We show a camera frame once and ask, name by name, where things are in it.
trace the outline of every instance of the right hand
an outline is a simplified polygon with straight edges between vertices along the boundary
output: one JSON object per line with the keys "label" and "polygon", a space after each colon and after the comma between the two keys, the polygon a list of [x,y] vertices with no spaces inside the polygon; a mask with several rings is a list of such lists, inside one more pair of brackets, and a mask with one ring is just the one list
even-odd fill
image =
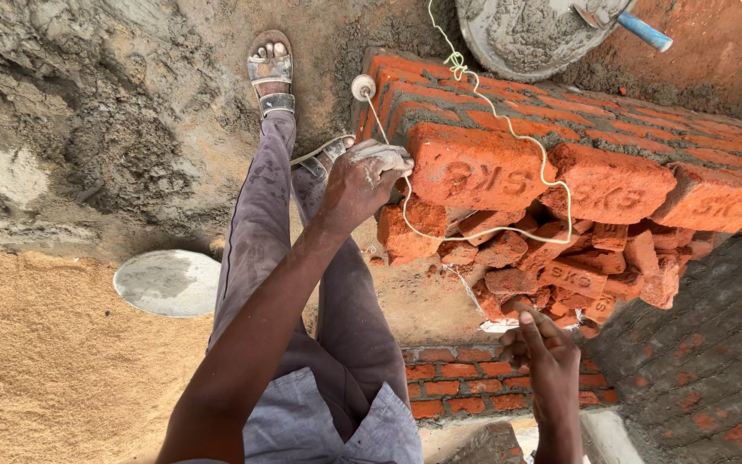
{"label": "right hand", "polygon": [[540,427],[541,464],[581,462],[583,451],[578,415],[580,349],[548,316],[515,303],[520,327],[500,337],[500,360],[512,366],[527,365],[534,393],[532,411]]}
{"label": "right hand", "polygon": [[350,234],[391,197],[394,182],[407,177],[414,160],[406,149],[363,140],[336,159],[320,206],[329,227]]}

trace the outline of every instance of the blue handle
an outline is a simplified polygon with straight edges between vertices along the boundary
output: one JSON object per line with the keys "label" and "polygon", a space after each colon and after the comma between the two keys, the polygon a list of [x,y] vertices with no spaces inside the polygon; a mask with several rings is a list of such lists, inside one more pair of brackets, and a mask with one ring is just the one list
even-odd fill
{"label": "blue handle", "polygon": [[672,46],[672,39],[664,36],[654,27],[649,26],[637,16],[632,16],[628,12],[620,13],[620,16],[617,17],[617,23],[630,30],[635,36],[643,39],[645,43],[656,48],[657,51],[663,52]]}

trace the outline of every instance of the gray shirt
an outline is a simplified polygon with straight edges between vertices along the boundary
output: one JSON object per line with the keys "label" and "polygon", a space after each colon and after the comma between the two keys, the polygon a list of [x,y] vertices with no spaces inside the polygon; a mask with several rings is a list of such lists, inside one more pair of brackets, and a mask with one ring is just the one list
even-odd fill
{"label": "gray shirt", "polygon": [[[316,389],[314,374],[304,367],[273,380],[242,429],[245,462],[273,464],[422,464],[417,423],[387,383],[368,415],[343,443],[331,411]],[[192,459],[180,464],[221,464]]]}

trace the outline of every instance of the gray pants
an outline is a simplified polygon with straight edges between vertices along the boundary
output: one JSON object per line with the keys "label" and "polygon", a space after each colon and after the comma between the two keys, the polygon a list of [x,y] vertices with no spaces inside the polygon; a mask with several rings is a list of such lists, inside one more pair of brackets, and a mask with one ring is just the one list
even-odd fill
{"label": "gray pants", "polygon": [[[296,135],[294,115],[288,111],[272,111],[262,121],[260,145],[225,241],[209,349],[290,250],[289,195],[294,195],[303,226],[319,209],[325,179],[304,168],[291,172]],[[345,240],[320,278],[316,338],[307,335],[300,318],[274,379],[305,366],[313,371],[344,442],[359,427],[383,382],[409,404],[400,348],[353,238]]]}

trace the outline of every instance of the person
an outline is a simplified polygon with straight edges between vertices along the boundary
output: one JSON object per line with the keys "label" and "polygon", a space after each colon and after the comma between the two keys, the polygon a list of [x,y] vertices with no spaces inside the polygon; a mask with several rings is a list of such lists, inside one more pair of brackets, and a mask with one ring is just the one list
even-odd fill
{"label": "person", "polygon": [[[402,147],[344,136],[292,171],[296,126],[288,38],[249,50],[263,121],[222,254],[208,352],[170,416],[157,462],[421,463],[405,364],[350,234],[414,163]],[[292,246],[289,196],[304,225]],[[316,335],[301,314],[320,282]],[[581,462],[580,351],[520,308],[501,359],[529,366],[537,463]]]}

